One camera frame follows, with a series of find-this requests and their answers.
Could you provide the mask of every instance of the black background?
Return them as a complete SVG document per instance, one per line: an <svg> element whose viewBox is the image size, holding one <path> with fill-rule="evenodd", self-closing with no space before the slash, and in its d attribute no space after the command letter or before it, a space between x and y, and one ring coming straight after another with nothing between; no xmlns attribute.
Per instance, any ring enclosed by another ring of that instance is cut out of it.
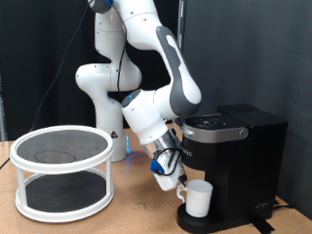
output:
<svg viewBox="0 0 312 234"><path fill-rule="evenodd" d="M156 0L161 23L176 36L178 0ZM40 100L52 83L63 52L79 24L87 1L11 0L0 2L0 67L9 140L28 133ZM70 46L63 70L40 112L36 129L56 125L96 125L90 98L75 82L80 65L106 63L95 49L95 14L88 10ZM127 46L142 73L141 88L169 84L168 71L157 52ZM111 97L122 101L117 93Z"/></svg>
<svg viewBox="0 0 312 234"><path fill-rule="evenodd" d="M278 196L312 218L312 1L186 3L183 53L203 94L197 114L245 103L288 120Z"/></svg>

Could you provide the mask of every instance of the cable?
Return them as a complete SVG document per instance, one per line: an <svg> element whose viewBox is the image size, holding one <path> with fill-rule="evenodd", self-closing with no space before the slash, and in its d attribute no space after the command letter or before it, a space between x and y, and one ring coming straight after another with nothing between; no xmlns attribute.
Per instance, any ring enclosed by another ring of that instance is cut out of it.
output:
<svg viewBox="0 0 312 234"><path fill-rule="evenodd" d="M73 41L73 39L74 39L75 36L77 35L77 32L78 32L78 30L80 29L80 26L81 26L81 24L82 24L82 22L83 22L83 20L84 20L84 18L85 18L85 15L86 15L86 13L87 13L87 10L88 10L90 4L91 4L93 1L94 1L94 0L91 0L91 1L87 4L87 7L86 7L85 12L84 12L84 15L81 17L80 22L79 22L79 24L78 24L78 27L77 27L76 31L74 32L73 36L71 37L69 43L68 43L67 46L66 46L66 49L65 49L65 51L64 51L64 54L63 54L63 56L62 56L61 64L60 64L59 69L58 69L58 73L57 73L55 79L53 80L52 84L50 85L48 91L45 93L45 95L44 95L44 96L42 97L42 99L41 99L39 108L37 109L37 112L36 112L36 115L35 115L35 119L34 119L34 121L33 121L33 125L32 125L32 127L31 127L31 129L29 130L29 133L32 132L32 131L34 130L35 126L36 126L37 119L38 119L38 114L39 114L39 112L40 112L40 109L41 109L41 107L42 107L42 104L43 104L44 100L46 99L48 93L50 92L51 88L54 86L54 84L56 83L57 79L59 78L59 74L60 74L61 69L62 69L62 66L64 65L64 62L65 62L65 57L66 57L67 50L68 50L68 48L69 48L71 42ZM1 165L0 170L1 170L9 161L10 161L10 158L8 158L7 161L4 162L4 164Z"/></svg>
<svg viewBox="0 0 312 234"><path fill-rule="evenodd" d="M120 57L120 61L119 61L119 68L118 68L118 79L117 79L117 90L118 90L118 93L119 95L122 97L122 98L125 98L125 96L123 96L120 92L120 89L119 89L119 81L120 81L120 72L121 72L121 66L123 64L123 57L124 57L124 54L125 54L125 51L126 51L126 46L127 46L127 28L126 28L126 25L123 21L123 19L121 18L119 12L117 11L117 9L114 7L113 4L109 5L111 6L113 9L115 9L120 21L123 23L123 26L124 26L124 29L125 29L125 45L124 45L124 49L123 49L123 52L121 54L121 57Z"/></svg>
<svg viewBox="0 0 312 234"><path fill-rule="evenodd" d="M273 211L279 210L281 208L294 208L292 205L285 205L285 206L275 206Z"/></svg>

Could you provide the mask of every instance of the table surface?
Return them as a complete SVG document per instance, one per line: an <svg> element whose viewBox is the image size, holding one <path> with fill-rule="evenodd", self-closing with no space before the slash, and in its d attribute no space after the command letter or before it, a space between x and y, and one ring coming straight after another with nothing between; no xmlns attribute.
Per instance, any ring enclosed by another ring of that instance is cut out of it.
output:
<svg viewBox="0 0 312 234"><path fill-rule="evenodd" d="M186 233L176 224L176 210L181 204L176 191L163 191L149 170L150 159L137 136L129 129L132 153L112 164L115 196L98 214L69 223L41 223L22 216L15 206L18 180L15 166L9 162L0 171L0 233ZM12 141L0 142L0 164L10 155ZM97 166L105 170L105 165ZM186 168L189 180L204 178L203 172ZM277 198L280 205L286 203ZM276 234L312 233L312 222L295 209L282 208L267 220ZM240 226L220 234L259 234L255 227Z"/></svg>

